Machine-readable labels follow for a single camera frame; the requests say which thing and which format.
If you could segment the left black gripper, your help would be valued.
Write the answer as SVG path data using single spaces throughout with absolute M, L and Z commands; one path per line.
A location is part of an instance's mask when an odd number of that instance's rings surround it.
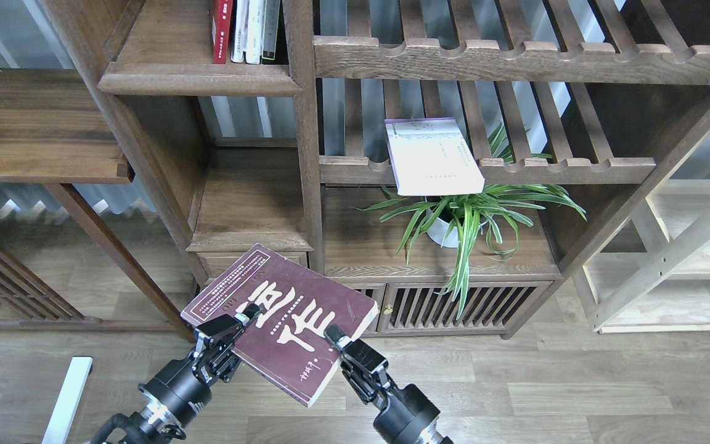
M 248 304 L 242 313 L 224 314 L 195 328 L 195 351 L 171 360 L 149 382 L 139 385 L 147 406 L 138 414 L 139 429 L 187 427 L 211 401 L 211 386 L 229 383 L 239 368 L 235 341 L 261 314 L 261 306 Z

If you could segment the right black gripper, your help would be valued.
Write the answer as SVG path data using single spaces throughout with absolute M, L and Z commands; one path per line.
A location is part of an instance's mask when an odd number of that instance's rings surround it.
M 366 405 L 378 408 L 373 427 L 387 443 L 441 443 L 436 430 L 440 410 L 414 384 L 400 390 L 387 374 L 387 359 L 363 340 L 353 340 L 337 326 L 324 337 L 341 356 L 341 371 Z

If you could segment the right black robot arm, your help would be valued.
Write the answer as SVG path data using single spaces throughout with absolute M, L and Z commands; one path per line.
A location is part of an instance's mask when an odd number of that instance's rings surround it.
M 440 410 L 414 384 L 400 390 L 386 369 L 388 360 L 363 340 L 353 340 L 337 326 L 324 337 L 341 355 L 343 375 L 364 404 L 380 411 L 373 427 L 387 443 L 451 443 L 436 430 Z

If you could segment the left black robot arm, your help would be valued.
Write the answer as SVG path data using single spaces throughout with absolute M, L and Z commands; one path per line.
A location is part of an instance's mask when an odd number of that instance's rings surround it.
M 116 414 L 95 433 L 92 443 L 104 443 L 110 433 L 121 428 L 121 443 L 169 443 L 185 439 L 183 428 L 211 401 L 215 382 L 231 381 L 240 359 L 234 343 L 256 320 L 260 306 L 248 304 L 244 312 L 224 314 L 195 328 L 195 349 L 182 360 L 171 360 L 138 389 L 147 397 L 146 407 L 129 417 Z

